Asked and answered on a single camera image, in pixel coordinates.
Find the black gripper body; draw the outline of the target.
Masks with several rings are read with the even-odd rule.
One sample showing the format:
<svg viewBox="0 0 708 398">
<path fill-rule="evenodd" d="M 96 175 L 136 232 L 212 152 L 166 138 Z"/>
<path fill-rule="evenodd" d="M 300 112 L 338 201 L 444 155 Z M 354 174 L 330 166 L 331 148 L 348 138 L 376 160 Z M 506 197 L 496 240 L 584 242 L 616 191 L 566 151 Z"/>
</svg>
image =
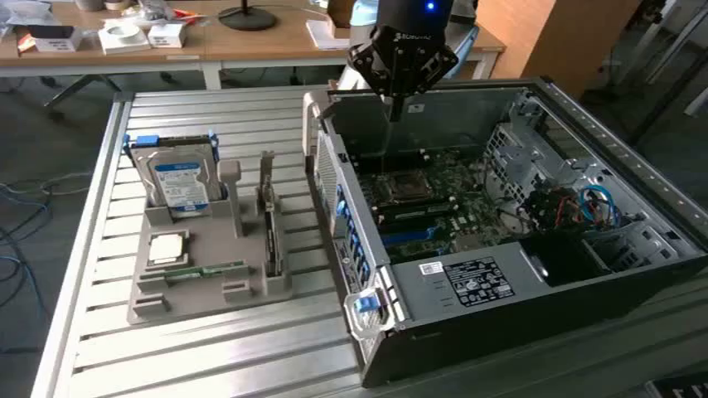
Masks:
<svg viewBox="0 0 708 398">
<path fill-rule="evenodd" d="M 394 41 L 399 33 L 404 40 L 444 43 L 452 4 L 452 0 L 379 1 L 371 40 L 383 36 L 384 41 Z"/>
</svg>

